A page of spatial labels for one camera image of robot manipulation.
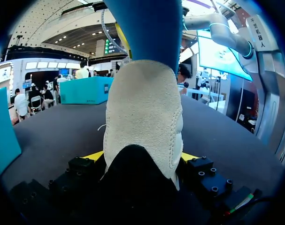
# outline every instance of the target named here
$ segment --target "chair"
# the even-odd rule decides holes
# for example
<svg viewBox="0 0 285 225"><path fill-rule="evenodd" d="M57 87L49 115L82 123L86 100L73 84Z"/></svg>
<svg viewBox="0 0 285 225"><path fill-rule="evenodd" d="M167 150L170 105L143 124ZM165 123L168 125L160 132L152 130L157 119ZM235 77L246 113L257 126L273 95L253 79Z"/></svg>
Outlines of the chair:
<svg viewBox="0 0 285 225"><path fill-rule="evenodd" d="M27 100L20 102L16 106L16 109L17 109L17 113L18 113L19 122L22 121L21 116L26 116L26 117L30 116L28 113L28 101Z"/></svg>
<svg viewBox="0 0 285 225"><path fill-rule="evenodd" d="M37 102L37 101L40 101L39 106L33 107L33 102ZM41 96L36 96L36 97L31 98L31 109L33 111L33 115L35 115L35 110L38 110L38 112L41 111Z"/></svg>

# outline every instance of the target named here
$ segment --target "screw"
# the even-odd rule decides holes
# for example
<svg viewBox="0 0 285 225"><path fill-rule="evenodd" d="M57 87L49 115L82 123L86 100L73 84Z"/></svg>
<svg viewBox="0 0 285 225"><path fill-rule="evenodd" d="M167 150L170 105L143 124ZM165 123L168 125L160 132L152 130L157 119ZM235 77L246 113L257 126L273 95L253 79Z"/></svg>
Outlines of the screw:
<svg viewBox="0 0 285 225"><path fill-rule="evenodd" d="M228 180L226 181L226 187L227 187L227 188L230 188L230 187L232 187L232 185L233 185L233 180L228 179Z"/></svg>
<svg viewBox="0 0 285 225"><path fill-rule="evenodd" d="M36 192L33 192L32 194L31 194L31 197L32 198L34 198L34 197L36 197L37 196L37 193Z"/></svg>
<svg viewBox="0 0 285 225"><path fill-rule="evenodd" d="M62 190L63 190L64 192L66 192L66 191L68 190L68 187L67 187L67 186L63 186L63 187L62 187Z"/></svg>
<svg viewBox="0 0 285 225"><path fill-rule="evenodd" d="M211 175L215 175L216 174L216 169L215 168L211 168L210 171L211 171Z"/></svg>
<svg viewBox="0 0 285 225"><path fill-rule="evenodd" d="M213 194L213 196L216 196L218 192L218 187L212 187L211 188L211 193Z"/></svg>

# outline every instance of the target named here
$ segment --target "exhibition hall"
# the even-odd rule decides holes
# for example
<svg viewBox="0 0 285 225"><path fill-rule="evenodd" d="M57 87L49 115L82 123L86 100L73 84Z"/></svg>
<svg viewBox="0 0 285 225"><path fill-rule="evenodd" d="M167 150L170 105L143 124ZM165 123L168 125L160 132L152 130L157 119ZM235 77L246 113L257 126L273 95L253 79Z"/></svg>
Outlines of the exhibition hall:
<svg viewBox="0 0 285 225"><path fill-rule="evenodd" d="M0 224L285 223L284 0L6 10Z"/></svg>

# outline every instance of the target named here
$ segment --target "white sign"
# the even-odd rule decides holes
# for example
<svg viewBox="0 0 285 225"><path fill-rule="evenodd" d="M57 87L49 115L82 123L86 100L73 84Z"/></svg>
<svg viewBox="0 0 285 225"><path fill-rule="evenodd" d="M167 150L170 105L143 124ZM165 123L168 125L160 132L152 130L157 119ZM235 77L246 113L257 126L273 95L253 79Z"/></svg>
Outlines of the white sign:
<svg viewBox="0 0 285 225"><path fill-rule="evenodd" d="M256 51L274 51L279 49L272 32L259 15L247 18L246 25L253 36Z"/></svg>
<svg viewBox="0 0 285 225"><path fill-rule="evenodd" d="M0 69L0 83L10 79L11 66Z"/></svg>

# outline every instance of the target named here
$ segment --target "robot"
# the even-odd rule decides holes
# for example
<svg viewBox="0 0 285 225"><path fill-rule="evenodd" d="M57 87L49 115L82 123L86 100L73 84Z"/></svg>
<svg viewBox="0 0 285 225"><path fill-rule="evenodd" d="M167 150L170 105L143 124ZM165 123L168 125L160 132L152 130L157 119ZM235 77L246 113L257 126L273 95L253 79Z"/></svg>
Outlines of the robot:
<svg viewBox="0 0 285 225"><path fill-rule="evenodd" d="M198 71L196 78L198 78L198 90L200 88L209 88L209 72L207 71L207 68L204 68L203 71Z"/></svg>

